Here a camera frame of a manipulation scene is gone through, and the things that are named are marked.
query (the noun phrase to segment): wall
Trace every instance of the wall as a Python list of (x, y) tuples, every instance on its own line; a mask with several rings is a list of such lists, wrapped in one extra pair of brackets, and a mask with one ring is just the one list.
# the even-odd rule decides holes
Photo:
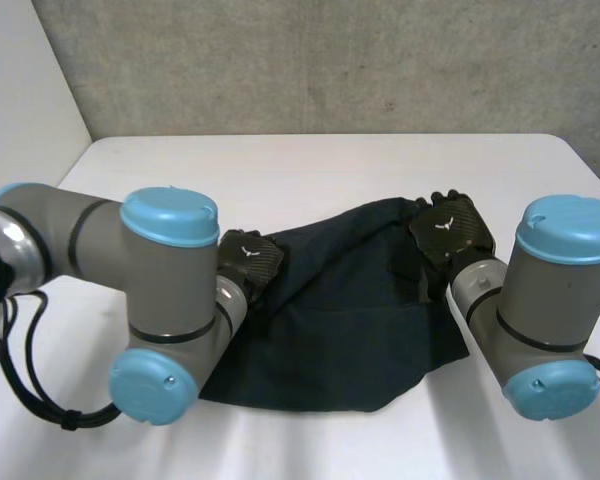
[(600, 175), (600, 0), (34, 0), (95, 138), (546, 132)]
[(57, 184), (91, 138), (28, 0), (0, 0), (0, 187)]

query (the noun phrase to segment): dark navy cloth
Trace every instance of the dark navy cloth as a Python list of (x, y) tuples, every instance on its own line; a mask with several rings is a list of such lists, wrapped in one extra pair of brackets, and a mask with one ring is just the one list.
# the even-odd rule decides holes
[(444, 300), (420, 301), (421, 255), (392, 198), (271, 235), (278, 277), (200, 398), (284, 411), (371, 412), (469, 355)]

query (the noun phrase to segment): gray concrete wall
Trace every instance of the gray concrete wall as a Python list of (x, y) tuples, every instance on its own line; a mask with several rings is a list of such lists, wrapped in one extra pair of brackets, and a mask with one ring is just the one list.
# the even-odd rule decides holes
[(600, 0), (33, 3), (94, 139), (546, 132), (600, 176)]

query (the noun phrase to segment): light blue joint cap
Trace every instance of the light blue joint cap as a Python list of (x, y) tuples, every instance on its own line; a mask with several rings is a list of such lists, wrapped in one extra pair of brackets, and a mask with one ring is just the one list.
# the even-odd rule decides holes
[(191, 190), (137, 190), (125, 199), (120, 216), (132, 232), (171, 247), (206, 247), (220, 235), (218, 207), (209, 197)]
[(45, 187), (47, 187), (48, 185), (45, 185), (43, 183), (34, 183), (34, 182), (18, 182), (18, 183), (10, 183), (8, 185), (5, 185), (4, 187), (0, 188), (0, 197), (2, 195), (4, 195), (5, 193), (7, 193), (9, 190), (13, 190), (16, 187), (22, 187), (24, 185), (43, 185)]
[(169, 425), (198, 398), (198, 385), (178, 362), (158, 352), (129, 349), (109, 371), (114, 405), (139, 422)]
[(530, 255), (561, 265), (600, 264), (600, 200), (552, 195), (531, 203), (516, 231)]
[(525, 418), (558, 420), (591, 405), (600, 393), (600, 379), (588, 362), (560, 360), (517, 373), (502, 393)]

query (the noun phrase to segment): white table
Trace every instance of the white table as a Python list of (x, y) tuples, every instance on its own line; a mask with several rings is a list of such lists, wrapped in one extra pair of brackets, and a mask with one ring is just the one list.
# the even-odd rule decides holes
[[(600, 181), (546, 135), (112, 138), (93, 144), (61, 187), (122, 200), (153, 185), (210, 195), (223, 230), (263, 232), (456, 188), (474, 199), (504, 260), (529, 202), (600, 198)], [(35, 347), (42, 382), (63, 406), (93, 410), (108, 401), (107, 370), (126, 344), (123, 297), (67, 278), (45, 290), (51, 306)], [(25, 324), (12, 336), (16, 352)], [(374, 414), (200, 401), (169, 427), (121, 417), (69, 433), (21, 407), (0, 371), (0, 480), (600, 479), (600, 398), (560, 422), (521, 418), (460, 324), (472, 355)], [(587, 350), (600, 356), (600, 322)]]

